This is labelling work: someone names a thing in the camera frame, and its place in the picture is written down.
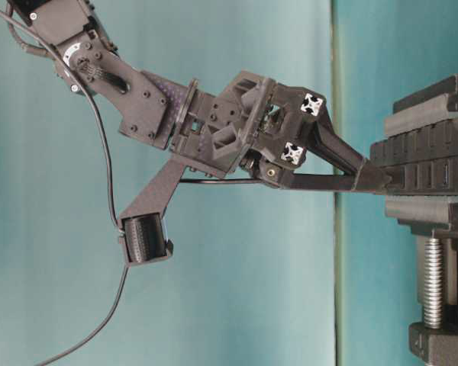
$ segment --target robotic arm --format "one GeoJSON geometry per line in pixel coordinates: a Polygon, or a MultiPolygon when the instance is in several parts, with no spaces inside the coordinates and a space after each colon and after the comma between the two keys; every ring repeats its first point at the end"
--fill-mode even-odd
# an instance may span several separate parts
{"type": "MultiPolygon", "coordinates": [[[[121,232],[125,259],[119,290],[105,320],[81,342],[41,366],[74,352],[105,326],[118,305],[129,267],[172,255],[173,244],[165,237],[163,217],[180,182],[458,196],[458,75],[397,102],[394,115],[385,122],[388,139],[371,146],[370,161],[337,136],[326,99],[315,91],[241,72],[214,96],[199,90],[196,79],[184,86],[133,69],[118,55],[89,0],[8,0],[8,14],[0,11],[0,16],[26,52],[51,58],[71,92],[85,95],[93,107],[108,165],[111,218],[121,232]],[[14,11],[25,26],[11,19],[14,11]],[[44,48],[25,43],[10,24],[40,41],[44,48]],[[120,133],[171,153],[160,172],[119,217],[114,209],[108,144],[94,94],[103,95],[120,111],[120,133]],[[309,152],[342,174],[297,173],[309,152]],[[182,179],[187,168],[205,173],[208,179],[182,179]],[[238,168],[249,178],[226,179],[238,168]]],[[[388,197],[387,210],[399,222],[414,225],[419,233],[430,232],[431,202],[438,203],[417,197],[419,201],[405,198],[410,202],[404,204],[402,198],[388,197]]],[[[458,230],[458,197],[457,201],[454,197],[443,199],[440,216],[449,217],[448,226],[434,216],[433,236],[446,232],[447,238],[456,238],[452,235],[458,230]]],[[[431,259],[426,254],[425,258],[439,266],[440,242],[435,238],[431,242],[437,255],[431,259]]],[[[434,266],[427,268],[436,271],[434,266]]],[[[436,315],[442,311],[438,306],[433,310],[436,315]]],[[[437,324],[430,328],[437,329],[437,324]]],[[[411,329],[411,350],[424,358],[422,343],[415,339],[429,334],[429,330],[422,325],[411,329]]]]}
{"type": "MultiPolygon", "coordinates": [[[[241,72],[218,96],[137,71],[118,55],[88,0],[8,0],[26,25],[49,43],[91,93],[121,113],[119,132],[171,156],[117,220],[127,265],[169,258],[162,218],[186,168],[225,179],[238,167],[271,188],[384,194],[392,176],[340,139],[323,95],[241,72]],[[307,152],[343,175],[304,175],[307,152]]],[[[57,74],[81,93],[69,71],[57,74]]],[[[209,183],[229,182],[210,180],[209,183]]]]}

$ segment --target black cable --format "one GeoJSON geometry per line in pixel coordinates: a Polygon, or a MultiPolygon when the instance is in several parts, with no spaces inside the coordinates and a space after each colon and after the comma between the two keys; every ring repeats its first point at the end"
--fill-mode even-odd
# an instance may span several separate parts
{"type": "MultiPolygon", "coordinates": [[[[35,34],[31,30],[27,29],[23,24],[17,22],[16,20],[12,19],[11,16],[7,15],[3,11],[0,11],[0,18],[4,19],[7,21],[9,24],[14,25],[21,31],[25,32],[28,36],[34,38],[37,42],[43,45],[44,49],[62,66],[66,71],[69,72],[71,75],[71,78],[73,81],[79,86],[80,90],[83,92],[83,94],[86,96],[87,101],[89,102],[90,106],[92,107],[92,110],[95,114],[95,120],[97,123],[97,128],[100,133],[100,137],[102,140],[102,148],[104,151],[104,156],[105,156],[105,164],[107,165],[107,181],[108,181],[108,208],[111,216],[112,223],[116,228],[118,228],[118,221],[117,221],[117,216],[115,214],[115,203],[114,203],[114,189],[113,189],[113,179],[112,179],[112,167],[111,167],[111,157],[110,157],[110,150],[108,148],[108,142],[107,142],[107,137],[105,135],[105,129],[104,125],[102,122],[102,117],[100,115],[100,111],[98,110],[98,106],[93,100],[92,95],[89,93],[89,91],[86,89],[86,87],[83,85],[81,80],[76,76],[76,74],[71,70],[71,68],[68,67],[67,64],[64,63],[64,61],[61,59],[61,57],[57,54],[57,52],[49,45],[45,40],[43,40],[39,35],[35,34]]],[[[105,319],[91,332],[88,336],[86,336],[82,341],[78,342],[76,345],[73,347],[67,349],[66,351],[49,358],[46,361],[43,361],[37,366],[45,366],[47,364],[51,364],[63,357],[66,357],[70,353],[76,351],[78,348],[81,348],[84,346],[86,343],[91,341],[110,321],[112,316],[114,315],[114,312],[117,309],[117,306],[119,304],[119,301],[122,296],[122,291],[124,290],[124,285],[125,281],[127,278],[127,273],[128,273],[129,268],[127,266],[124,266],[124,270],[122,271],[122,276],[121,276],[121,283],[119,284],[117,294],[114,299],[114,303],[108,312],[107,316],[105,319]]]]}
{"type": "Polygon", "coordinates": [[[180,183],[191,185],[255,185],[259,179],[182,179],[180,183]]]}
{"type": "Polygon", "coordinates": [[[76,351],[78,348],[83,347],[86,343],[90,342],[108,323],[108,321],[112,318],[114,315],[115,310],[117,309],[117,306],[119,304],[119,300],[121,299],[122,296],[122,291],[124,289],[124,284],[125,284],[125,279],[127,277],[127,273],[129,271],[129,267],[125,266],[124,270],[122,271],[122,276],[121,276],[121,283],[119,284],[119,288],[117,290],[117,295],[115,295],[115,300],[114,304],[112,305],[110,311],[108,312],[107,316],[103,321],[95,328],[93,332],[91,332],[88,336],[86,336],[82,341],[76,343],[73,347],[68,348],[65,350],[65,352],[59,353],[58,355],[47,359],[46,361],[42,361],[36,366],[45,366],[47,364],[52,364],[55,361],[58,361],[59,359],[66,357],[70,353],[73,353],[76,351]]]}
{"type": "Polygon", "coordinates": [[[116,228],[119,228],[119,224],[117,221],[117,215],[115,214],[115,203],[114,203],[114,185],[113,185],[113,178],[112,178],[112,164],[111,164],[111,157],[110,157],[110,149],[108,148],[107,137],[105,135],[105,128],[102,122],[102,116],[100,115],[100,111],[98,110],[97,104],[93,100],[92,95],[87,90],[83,82],[80,80],[78,76],[71,70],[71,68],[63,61],[60,55],[55,51],[52,46],[50,46],[43,38],[41,38],[38,34],[35,34],[33,31],[29,30],[23,24],[19,23],[15,19],[9,17],[6,13],[0,10],[0,18],[7,21],[9,24],[13,24],[15,27],[26,33],[26,35],[34,38],[37,42],[39,42],[46,50],[54,57],[54,59],[66,70],[69,72],[71,78],[80,88],[80,90],[85,95],[87,101],[92,107],[93,113],[95,114],[95,121],[97,123],[98,132],[100,134],[100,138],[102,140],[102,148],[105,156],[105,164],[107,165],[107,184],[108,184],[108,209],[110,212],[111,221],[116,228]]]}
{"type": "MultiPolygon", "coordinates": [[[[12,17],[14,15],[14,7],[9,2],[7,2],[7,8],[5,9],[5,13],[9,17],[12,17]]],[[[8,25],[8,30],[10,31],[10,34],[12,35],[12,38],[14,38],[15,42],[17,42],[20,48],[23,49],[26,53],[29,53],[34,56],[54,59],[54,57],[51,56],[50,53],[47,52],[45,48],[37,47],[23,40],[21,36],[18,35],[13,24],[7,23],[7,25],[8,25]]]]}

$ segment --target teal backdrop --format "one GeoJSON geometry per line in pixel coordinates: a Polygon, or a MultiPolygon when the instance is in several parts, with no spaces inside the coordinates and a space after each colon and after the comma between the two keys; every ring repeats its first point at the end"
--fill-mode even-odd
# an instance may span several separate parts
{"type": "MultiPolygon", "coordinates": [[[[368,156],[394,101],[458,73],[458,0],[334,0],[333,19],[335,122],[368,156]]],[[[408,350],[421,321],[414,237],[383,197],[337,202],[340,365],[422,365],[408,350]]]]}
{"type": "MultiPolygon", "coordinates": [[[[139,69],[215,94],[247,69],[331,95],[329,1],[95,5],[139,69]]],[[[120,211],[168,155],[118,135],[119,113],[97,100],[120,211]]],[[[331,172],[318,159],[304,170],[331,172]]],[[[55,355],[108,312],[123,258],[106,197],[89,106],[0,21],[0,365],[55,355]]],[[[333,209],[332,194],[181,187],[174,258],[133,269],[111,323],[57,364],[333,365],[333,209]]]]}

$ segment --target bolt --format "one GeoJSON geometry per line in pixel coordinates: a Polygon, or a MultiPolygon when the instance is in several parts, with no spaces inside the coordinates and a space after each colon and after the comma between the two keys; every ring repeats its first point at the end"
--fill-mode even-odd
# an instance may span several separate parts
{"type": "Polygon", "coordinates": [[[443,246],[431,238],[424,247],[424,325],[441,329],[443,322],[443,246]]]}

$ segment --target black wire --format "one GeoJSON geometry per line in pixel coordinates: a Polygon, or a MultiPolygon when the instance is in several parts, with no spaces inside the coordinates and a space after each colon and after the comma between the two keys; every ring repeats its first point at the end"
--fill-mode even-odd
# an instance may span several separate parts
{"type": "Polygon", "coordinates": [[[180,183],[191,185],[255,185],[259,179],[182,179],[180,183]]]}
{"type": "Polygon", "coordinates": [[[33,31],[25,27],[23,24],[19,23],[15,19],[9,17],[6,13],[0,10],[0,18],[7,21],[9,24],[13,24],[15,27],[26,33],[28,36],[34,38],[37,42],[39,42],[53,57],[54,59],[66,70],[69,72],[71,79],[77,84],[80,90],[86,97],[86,100],[92,107],[93,113],[95,114],[95,121],[97,124],[98,132],[100,134],[100,138],[102,141],[102,148],[105,156],[105,164],[107,165],[107,185],[108,185],[108,210],[110,213],[111,221],[116,228],[119,228],[117,215],[115,214],[115,203],[114,203],[114,185],[113,185],[113,178],[112,178],[112,164],[111,164],[111,157],[110,157],[110,149],[108,148],[107,137],[105,135],[105,128],[102,122],[102,116],[100,115],[100,111],[98,110],[97,104],[93,100],[92,95],[87,90],[83,82],[76,76],[74,71],[63,61],[60,55],[55,51],[52,46],[50,46],[42,37],[38,34],[35,34],[33,31]]]}
{"type": "MultiPolygon", "coordinates": [[[[12,17],[14,15],[14,7],[9,2],[7,2],[7,8],[5,9],[5,13],[9,17],[12,17]]],[[[12,38],[14,38],[15,42],[17,42],[20,48],[23,49],[26,53],[29,53],[35,56],[39,56],[39,57],[45,57],[48,59],[54,59],[54,57],[50,55],[50,53],[47,52],[45,48],[37,47],[33,44],[30,44],[24,41],[21,38],[21,36],[18,35],[13,24],[7,23],[7,25],[8,25],[8,30],[10,31],[10,34],[12,35],[12,38]]]]}
{"type": "MultiPolygon", "coordinates": [[[[100,133],[100,137],[102,140],[102,148],[104,151],[104,156],[105,156],[105,164],[107,165],[107,181],[108,181],[108,208],[111,216],[112,223],[116,228],[118,228],[118,221],[117,221],[117,216],[115,214],[115,203],[114,203],[114,189],[113,189],[113,179],[112,179],[112,167],[111,167],[111,157],[110,157],[110,150],[108,148],[108,142],[107,142],[107,137],[105,135],[105,129],[103,126],[102,122],[102,117],[100,115],[100,111],[98,110],[98,106],[93,100],[92,95],[89,93],[89,91],[86,89],[86,87],[83,85],[81,80],[75,75],[75,73],[71,70],[71,68],[68,67],[67,64],[64,63],[64,61],[61,59],[61,57],[57,54],[55,49],[53,49],[45,40],[43,40],[39,35],[35,34],[31,30],[27,29],[23,24],[17,22],[16,20],[12,19],[11,16],[7,15],[3,11],[0,11],[0,18],[4,19],[7,21],[9,24],[14,25],[21,31],[25,32],[28,36],[34,38],[36,41],[38,41],[40,44],[43,45],[44,49],[62,66],[64,67],[65,70],[69,72],[71,75],[71,78],[73,81],[79,86],[83,94],[86,96],[87,101],[89,102],[90,106],[92,107],[92,110],[95,114],[95,121],[97,123],[97,128],[100,133]]],[[[66,351],[49,358],[46,361],[42,361],[37,366],[45,366],[47,364],[51,364],[63,357],[66,357],[70,353],[76,351],[78,348],[81,348],[84,346],[86,343],[91,341],[110,321],[112,316],[114,315],[119,301],[122,296],[122,292],[124,290],[124,285],[125,281],[127,278],[127,273],[128,273],[129,268],[127,266],[124,266],[124,270],[122,271],[122,276],[121,276],[121,283],[119,284],[117,294],[114,299],[114,303],[108,312],[107,316],[105,319],[91,332],[88,336],[86,336],[82,341],[78,342],[76,345],[73,347],[67,349],[66,351]]]]}
{"type": "Polygon", "coordinates": [[[102,329],[104,329],[104,327],[107,325],[108,321],[114,315],[115,310],[117,309],[117,306],[119,304],[119,300],[121,299],[121,296],[122,296],[122,291],[124,289],[125,280],[126,280],[128,271],[129,271],[129,267],[124,266],[124,270],[122,271],[122,276],[121,276],[121,283],[119,284],[119,288],[117,290],[117,295],[115,295],[114,304],[112,305],[112,307],[111,307],[110,311],[108,312],[107,316],[105,317],[105,319],[103,319],[103,321],[95,328],[95,330],[93,332],[91,332],[89,335],[87,335],[83,340],[81,340],[80,342],[76,343],[73,347],[68,348],[67,350],[65,350],[65,352],[59,353],[58,355],[56,355],[56,356],[54,356],[52,358],[49,358],[46,361],[42,361],[42,362],[36,364],[36,366],[45,366],[47,364],[52,364],[53,362],[58,361],[59,359],[61,359],[63,357],[66,357],[70,353],[73,353],[78,348],[81,348],[86,343],[90,342],[102,329]]]}

